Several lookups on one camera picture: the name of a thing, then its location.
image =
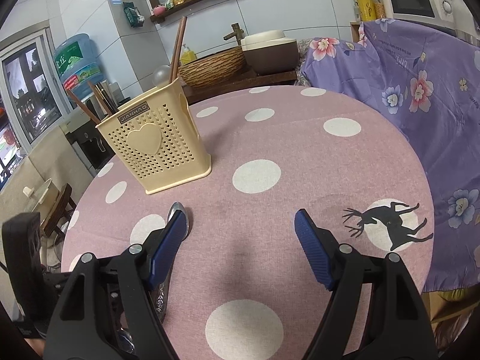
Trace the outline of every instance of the microwave knob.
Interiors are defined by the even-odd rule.
[[[452,13],[452,5],[448,1],[444,1],[442,5],[445,12]]]

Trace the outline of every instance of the pink tablecloth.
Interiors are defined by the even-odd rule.
[[[383,257],[392,246],[386,227],[378,221],[351,238],[343,210],[419,203],[401,216],[403,226],[414,229],[426,218],[416,237],[428,236],[434,216],[422,166],[376,111],[318,88],[254,88],[190,111],[212,155],[212,173],[147,196],[115,157],[78,204],[62,268],[87,251],[105,257],[142,242],[164,226],[171,204],[179,201],[190,211],[191,234],[175,260],[164,322],[179,357],[301,359],[330,293],[315,281],[296,238],[295,212],[306,208],[339,242]],[[356,227],[359,220],[345,225]],[[430,239],[395,250],[419,290],[432,246]],[[358,347],[368,293],[366,288],[347,351]]]

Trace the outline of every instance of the blue gripper pad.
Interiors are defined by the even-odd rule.
[[[334,287],[335,280],[330,273],[330,257],[315,234],[314,228],[302,210],[295,214],[295,233],[307,256],[310,268],[319,283],[328,291]]]
[[[150,290],[155,289],[157,285],[165,282],[180,244],[185,237],[187,217],[182,211],[178,210],[178,212],[180,212],[180,215],[177,219],[172,219],[173,222],[168,233],[152,257],[152,269],[147,281]]]

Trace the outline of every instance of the yellow soap bottle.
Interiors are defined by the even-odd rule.
[[[192,50],[190,50],[185,44],[183,44],[182,47],[183,47],[183,52],[180,55],[180,62],[182,66],[190,62],[193,62],[197,59],[197,56],[195,55],[195,53]]]

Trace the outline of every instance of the pink flower print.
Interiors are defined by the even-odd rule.
[[[428,112],[430,109],[429,96],[434,92],[434,84],[431,81],[427,81],[427,72],[420,70],[418,73],[418,79],[412,78],[410,80],[410,91],[413,99],[410,104],[410,112],[417,112],[420,108],[423,112]]]
[[[363,23],[360,25],[360,28],[358,29],[358,34],[360,35],[360,40],[357,43],[361,44],[363,47],[367,47],[368,39],[365,35],[365,31],[363,30]]]
[[[340,44],[338,39],[335,38],[320,38],[319,40],[312,40],[310,42],[310,48],[313,49],[313,57],[315,61],[321,61],[326,55],[335,58],[337,50],[334,45]]]

